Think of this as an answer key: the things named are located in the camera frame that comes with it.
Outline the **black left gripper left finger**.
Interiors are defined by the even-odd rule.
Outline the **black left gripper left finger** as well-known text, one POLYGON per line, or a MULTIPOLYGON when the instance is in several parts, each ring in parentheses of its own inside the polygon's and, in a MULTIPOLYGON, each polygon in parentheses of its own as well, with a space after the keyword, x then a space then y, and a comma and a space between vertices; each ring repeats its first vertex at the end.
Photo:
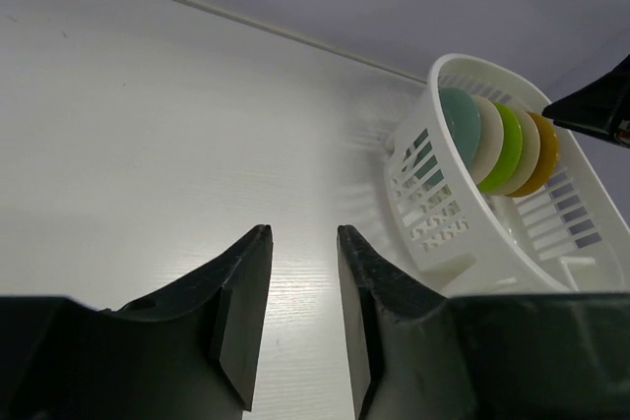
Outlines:
POLYGON ((135 394, 150 412, 252 408, 273 255, 254 226, 222 254, 116 312, 138 355, 135 394))

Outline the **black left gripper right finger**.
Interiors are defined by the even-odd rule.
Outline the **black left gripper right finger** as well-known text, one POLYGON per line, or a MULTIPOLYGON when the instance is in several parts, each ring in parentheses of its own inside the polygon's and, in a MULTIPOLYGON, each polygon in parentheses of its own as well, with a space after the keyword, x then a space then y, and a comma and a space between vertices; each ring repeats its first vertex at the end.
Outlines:
POLYGON ((346 353, 357 419, 470 419, 473 386, 445 297, 338 229, 346 353))

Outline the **lime green plate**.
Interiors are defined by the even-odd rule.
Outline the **lime green plate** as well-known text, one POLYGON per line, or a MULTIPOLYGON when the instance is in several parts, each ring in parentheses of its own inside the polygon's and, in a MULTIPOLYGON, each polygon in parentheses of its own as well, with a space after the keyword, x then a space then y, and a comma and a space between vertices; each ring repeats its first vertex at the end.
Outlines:
POLYGON ((491 172, 477 185, 483 193, 493 193, 505 185, 519 164, 524 142, 524 133, 516 112, 508 105, 495 101, 503 125, 503 142, 498 160, 491 172))

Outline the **teal patterned plate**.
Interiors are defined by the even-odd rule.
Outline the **teal patterned plate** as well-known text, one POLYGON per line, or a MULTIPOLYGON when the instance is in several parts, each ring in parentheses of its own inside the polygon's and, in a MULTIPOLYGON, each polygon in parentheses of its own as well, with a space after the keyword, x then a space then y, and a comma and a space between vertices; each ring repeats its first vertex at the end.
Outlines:
POLYGON ((467 92, 456 88, 440 89, 439 99, 451 138, 465 167, 470 169, 480 143, 479 108, 467 92))

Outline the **cream plate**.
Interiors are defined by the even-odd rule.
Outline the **cream plate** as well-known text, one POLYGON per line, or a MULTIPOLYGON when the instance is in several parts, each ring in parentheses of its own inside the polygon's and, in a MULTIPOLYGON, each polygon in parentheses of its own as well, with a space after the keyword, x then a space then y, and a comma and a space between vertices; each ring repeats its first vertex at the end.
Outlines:
POLYGON ((481 120, 481 133, 477 151, 472 163, 471 177, 480 184, 493 170, 503 147, 504 128, 501 114, 489 99, 474 95, 481 120))

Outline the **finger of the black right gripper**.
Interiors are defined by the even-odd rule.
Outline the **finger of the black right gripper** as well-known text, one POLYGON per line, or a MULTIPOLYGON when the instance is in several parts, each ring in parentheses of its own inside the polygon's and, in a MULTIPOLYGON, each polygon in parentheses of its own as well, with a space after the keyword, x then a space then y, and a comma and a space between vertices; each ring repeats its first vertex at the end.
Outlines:
POLYGON ((553 124, 629 148, 629 57, 604 76, 545 106, 553 124))

